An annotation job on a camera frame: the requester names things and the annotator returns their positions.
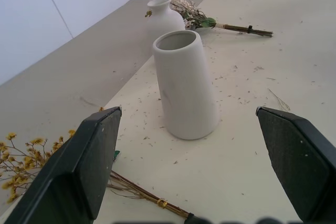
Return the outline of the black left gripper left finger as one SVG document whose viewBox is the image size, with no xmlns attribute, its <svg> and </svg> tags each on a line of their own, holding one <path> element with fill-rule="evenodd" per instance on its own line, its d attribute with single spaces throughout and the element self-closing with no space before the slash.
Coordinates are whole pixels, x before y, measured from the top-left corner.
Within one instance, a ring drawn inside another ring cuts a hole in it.
<svg viewBox="0 0 336 224">
<path fill-rule="evenodd" d="M 83 120 L 4 224 L 93 224 L 108 184 L 121 115 L 117 106 Z"/>
</svg>

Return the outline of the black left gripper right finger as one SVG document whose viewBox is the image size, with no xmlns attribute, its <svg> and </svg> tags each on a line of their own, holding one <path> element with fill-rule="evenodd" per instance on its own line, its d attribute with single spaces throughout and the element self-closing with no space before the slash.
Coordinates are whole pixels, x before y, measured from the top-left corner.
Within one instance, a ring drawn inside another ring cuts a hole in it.
<svg viewBox="0 0 336 224">
<path fill-rule="evenodd" d="M 256 110 L 272 168 L 303 222 L 336 222 L 336 147 L 307 119 Z"/>
</svg>

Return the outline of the tall white conical vase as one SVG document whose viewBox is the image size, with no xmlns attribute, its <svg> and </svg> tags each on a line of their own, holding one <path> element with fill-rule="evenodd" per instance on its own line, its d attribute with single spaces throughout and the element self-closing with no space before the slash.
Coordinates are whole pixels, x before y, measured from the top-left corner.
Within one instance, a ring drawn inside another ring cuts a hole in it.
<svg viewBox="0 0 336 224">
<path fill-rule="evenodd" d="M 152 50 L 167 130 L 184 140 L 209 135 L 219 123 L 219 109 L 200 35 L 173 31 Z"/>
</svg>

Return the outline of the round white narrow-neck vase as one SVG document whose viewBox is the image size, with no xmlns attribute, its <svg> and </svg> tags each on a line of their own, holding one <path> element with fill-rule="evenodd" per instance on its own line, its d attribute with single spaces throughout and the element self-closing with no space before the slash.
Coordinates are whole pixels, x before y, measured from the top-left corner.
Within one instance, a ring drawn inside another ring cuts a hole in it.
<svg viewBox="0 0 336 224">
<path fill-rule="evenodd" d="M 150 0 L 147 4 L 146 30 L 150 47 L 160 36 L 178 30 L 185 30 L 182 16 L 170 7 L 171 0 Z"/>
</svg>

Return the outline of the yellow dried flower bouquet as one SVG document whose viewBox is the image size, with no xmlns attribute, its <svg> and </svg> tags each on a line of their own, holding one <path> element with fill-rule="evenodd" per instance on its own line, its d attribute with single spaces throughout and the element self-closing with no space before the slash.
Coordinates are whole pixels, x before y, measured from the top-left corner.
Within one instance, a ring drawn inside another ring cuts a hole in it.
<svg viewBox="0 0 336 224">
<path fill-rule="evenodd" d="M 69 139 L 74 136 L 75 132 L 76 130 L 70 131 Z M 26 151 L 21 151 L 14 145 L 13 141 L 15 138 L 15 133 L 9 133 L 7 135 L 7 141 L 0 142 L 0 181 L 3 183 L 2 188 L 4 190 L 10 190 L 9 202 L 17 201 L 18 203 L 50 157 L 69 139 L 64 140 L 63 138 L 60 138 L 53 144 L 52 149 L 47 151 L 46 140 L 36 138 L 26 143 Z M 114 160 L 117 155 L 118 152 L 115 149 Z M 129 198 L 145 199 L 156 203 L 160 208 L 171 211 L 182 217 L 184 220 L 183 224 L 201 223 L 201 220 L 194 214 L 145 191 L 138 185 L 115 173 L 112 168 L 106 189 L 107 188 L 126 191 Z"/>
</svg>

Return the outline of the thin loose dried twig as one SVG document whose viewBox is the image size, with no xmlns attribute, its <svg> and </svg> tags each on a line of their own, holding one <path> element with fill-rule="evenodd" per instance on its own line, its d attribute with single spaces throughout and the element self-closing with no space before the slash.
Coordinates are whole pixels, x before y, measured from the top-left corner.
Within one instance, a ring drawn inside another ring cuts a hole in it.
<svg viewBox="0 0 336 224">
<path fill-rule="evenodd" d="M 290 106 L 285 103 L 280 97 L 278 97 L 271 89 L 268 88 L 268 91 L 275 97 L 281 111 L 289 112 L 291 111 Z"/>
</svg>

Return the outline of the white paper table mat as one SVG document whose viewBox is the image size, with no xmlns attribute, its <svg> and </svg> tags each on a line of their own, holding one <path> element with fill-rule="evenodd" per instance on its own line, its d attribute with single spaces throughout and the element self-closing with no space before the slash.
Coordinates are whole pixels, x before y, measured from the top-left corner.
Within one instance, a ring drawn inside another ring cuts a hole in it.
<svg viewBox="0 0 336 224">
<path fill-rule="evenodd" d="M 203 0 L 199 7 L 220 23 L 274 35 L 199 30 L 220 114 L 215 131 L 200 140 L 166 130 L 149 59 L 108 103 L 122 107 L 112 169 L 213 223 L 297 221 L 255 111 L 278 109 L 282 100 L 336 145 L 336 0 Z"/>
</svg>

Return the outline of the white dried flower bouquet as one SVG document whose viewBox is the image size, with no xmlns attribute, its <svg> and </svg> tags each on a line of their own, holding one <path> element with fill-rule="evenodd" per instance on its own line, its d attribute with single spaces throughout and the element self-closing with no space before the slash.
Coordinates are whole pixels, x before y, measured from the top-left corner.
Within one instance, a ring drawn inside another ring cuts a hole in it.
<svg viewBox="0 0 336 224">
<path fill-rule="evenodd" d="M 253 29 L 252 25 L 248 27 L 233 26 L 228 24 L 221 24 L 215 19 L 208 17 L 196 7 L 192 0 L 171 0 L 169 7 L 177 11 L 183 18 L 185 28 L 195 30 L 197 28 L 220 28 L 235 31 L 238 33 L 254 34 L 263 37 L 272 37 L 272 31 Z"/>
</svg>

